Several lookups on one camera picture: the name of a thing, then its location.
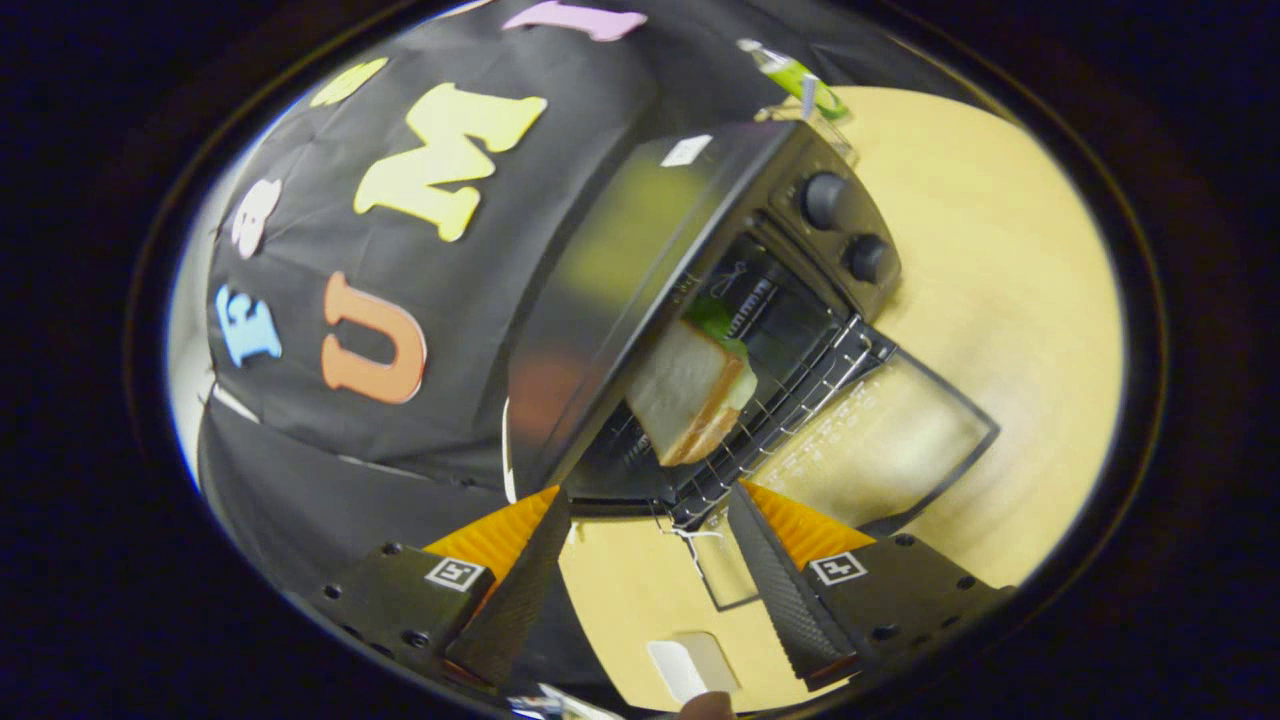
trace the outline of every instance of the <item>green bottle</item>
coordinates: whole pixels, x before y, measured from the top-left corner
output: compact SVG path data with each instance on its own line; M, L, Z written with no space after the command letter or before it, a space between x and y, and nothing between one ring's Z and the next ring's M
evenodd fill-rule
M817 74L801 65L795 58L769 50L758 41L745 37L737 41L737 47L751 55L751 59L755 60L755 65L760 68L762 73L769 76L782 90L786 90L797 99L804 100L805 76L814 76L818 86L814 96L814 106L822 113L822 117L828 120L840 120L849 117L849 106L841 102L840 97L836 97L836 94L827 87L827 83L818 79Z

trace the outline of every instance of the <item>white string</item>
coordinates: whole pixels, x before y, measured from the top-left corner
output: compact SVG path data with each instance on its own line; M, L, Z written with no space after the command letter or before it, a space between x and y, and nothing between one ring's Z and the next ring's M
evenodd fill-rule
M678 528L672 528L669 530L662 530L662 532L663 533L669 533L669 534L673 534L673 536L680 536L680 537L685 538L685 542L689 543L689 550L691 550L694 552L694 568L698 569L698 574L699 575L703 574L703 566L698 564L698 546L694 544L694 538L696 538L696 537L714 537L714 538L724 539L724 534L723 533L713 533L710 530L699 530L696 533L690 533L687 530L681 530Z

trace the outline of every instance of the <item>bread slice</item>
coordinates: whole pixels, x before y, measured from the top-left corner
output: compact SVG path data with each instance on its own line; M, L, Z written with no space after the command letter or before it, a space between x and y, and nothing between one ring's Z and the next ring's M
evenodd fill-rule
M745 351L680 320L641 361L626 401L664 468L703 460L755 392Z

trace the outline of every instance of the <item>black cloth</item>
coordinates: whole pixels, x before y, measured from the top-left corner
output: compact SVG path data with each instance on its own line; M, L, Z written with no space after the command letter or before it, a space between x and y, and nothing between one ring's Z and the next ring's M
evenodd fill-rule
M210 401L201 492L246 559L282 592L307 597L384 542L424 547L507 506L500 493L352 464ZM511 692L607 684L557 569L516 657Z
M500 29L532 4L492 3L369 47L344 67L388 58L379 73L335 105L311 108L311 92L303 95L248 160L215 243L207 316L219 382L265 427L332 452L500 488L507 355L522 310L594 192L639 142L749 120L786 97L735 46L739 37L791 54L831 83L975 101L882 31L813 3L596 3L649 15L617 42L553 27ZM443 186L470 184L481 193L466 234L452 243L398 210L352 209L371 164L422 145L404 115L442 82L548 100L521 142L493 156L492 177ZM232 217L259 179L282 179L282 196L257 254L244 260L229 242ZM392 355L376 332L325 323L325 283L339 270L351 287L402 306L421 325L429 359L408 402L388 405L325 386L320 346L330 332L372 360ZM280 359L230 363L212 306L224 284L266 302Z

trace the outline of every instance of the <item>wooden table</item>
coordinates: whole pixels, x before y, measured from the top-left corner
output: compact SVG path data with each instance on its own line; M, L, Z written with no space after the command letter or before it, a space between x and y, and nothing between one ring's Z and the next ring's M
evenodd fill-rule
M1088 500L1119 413L1123 318L1103 241L1053 160L1006 120L900 90L837 94L855 115L841 129L858 151L858 177L902 258L904 282L874 325L1002 428L906 530L988 584L1020 583ZM864 461L856 433L831 439L833 465ZM820 510L895 489L840 477L791 495ZM694 630L724 651L741 685L735 710L813 697L759 601L716 611L684 539L653 519L582 521L572 536L559 560L564 580L628 703L678 708L646 643Z

